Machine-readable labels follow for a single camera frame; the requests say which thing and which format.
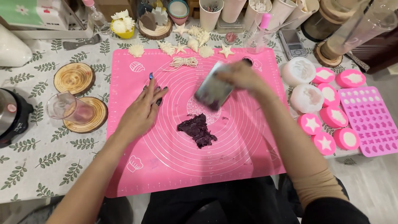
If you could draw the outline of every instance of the leaf patterned tablecloth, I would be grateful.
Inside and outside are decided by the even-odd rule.
[[[191,19],[187,22],[187,27],[191,25],[199,25],[199,21]],[[93,133],[77,134],[66,129],[61,120],[50,119],[45,112],[45,105],[57,93],[53,84],[54,74],[68,63],[82,62],[90,65],[96,73],[95,84],[79,97],[93,96],[108,104],[113,50],[126,49],[133,43],[141,43],[145,48],[158,48],[155,41],[143,37],[137,30],[128,40],[111,33],[102,35],[102,42],[99,44],[86,45],[71,51],[65,51],[62,47],[62,42],[66,40],[27,40],[26,43],[33,52],[32,60],[19,68],[0,67],[2,88],[23,96],[34,108],[29,116],[28,130],[14,139],[12,145],[0,149],[0,203],[64,195],[95,158],[106,141],[106,123]],[[243,47],[246,34],[239,34],[233,47]],[[307,40],[301,32],[299,34],[308,53],[307,58],[316,67],[320,67],[312,51],[315,43]],[[211,33],[207,45],[220,48],[224,36]],[[182,37],[171,33],[161,42],[186,45],[187,40],[186,33]],[[67,41],[82,42],[85,39]],[[268,47],[274,50],[279,65],[286,63],[286,56],[277,35],[268,43]],[[344,57],[343,63],[332,70],[337,74],[345,69],[358,70],[358,67],[352,60]],[[284,87],[286,94],[290,96],[293,88],[287,85]],[[297,117],[292,109],[291,114],[292,117]],[[334,131],[325,124],[323,127],[327,133],[332,134]],[[337,149],[330,157],[357,153],[358,150]]]

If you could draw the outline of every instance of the wood coaster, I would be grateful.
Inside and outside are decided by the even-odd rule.
[[[69,91],[74,96],[85,94],[94,85],[95,73],[84,63],[62,66],[54,75],[54,86],[59,92]]]
[[[318,60],[318,62],[321,65],[323,65],[325,67],[335,68],[335,67],[339,66],[342,63],[342,61],[343,61],[343,56],[341,55],[338,58],[333,59],[333,60],[325,58],[322,55],[322,53],[321,53],[321,46],[324,43],[325,43],[325,41],[322,41],[322,42],[320,42],[320,43],[315,45],[315,48],[314,48],[314,56],[315,56],[315,58]]]
[[[140,34],[143,37],[146,37],[151,40],[161,40],[163,38],[170,36],[170,33],[173,30],[173,23],[170,20],[170,18],[168,18],[166,25],[156,26],[155,31],[152,31],[150,29],[145,28],[140,20],[138,23],[138,28],[140,30]]]
[[[108,107],[105,105],[104,102],[95,97],[87,96],[82,97],[79,100],[94,107],[93,118],[89,122],[84,124],[74,124],[70,121],[64,120],[64,125],[72,132],[80,134],[91,133],[100,128],[108,119]]]

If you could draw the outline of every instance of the fingernail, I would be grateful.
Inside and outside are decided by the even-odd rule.
[[[156,101],[156,105],[160,106],[160,103],[162,102],[162,97],[160,97],[157,101]]]

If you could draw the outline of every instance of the chef hat icon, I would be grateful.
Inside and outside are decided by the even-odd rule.
[[[133,63],[130,64],[130,69],[133,72],[141,72],[141,71],[145,71],[144,66],[139,63],[138,61],[134,61]]]
[[[130,172],[133,173],[134,171],[136,171],[138,169],[141,169],[143,167],[144,167],[144,165],[141,163],[141,159],[140,158],[136,158],[134,155],[132,155],[129,158],[129,162],[127,163],[127,169]]]

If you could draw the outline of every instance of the black sleeve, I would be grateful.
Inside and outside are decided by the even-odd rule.
[[[348,201],[319,198],[304,211],[301,224],[370,224],[368,217]]]

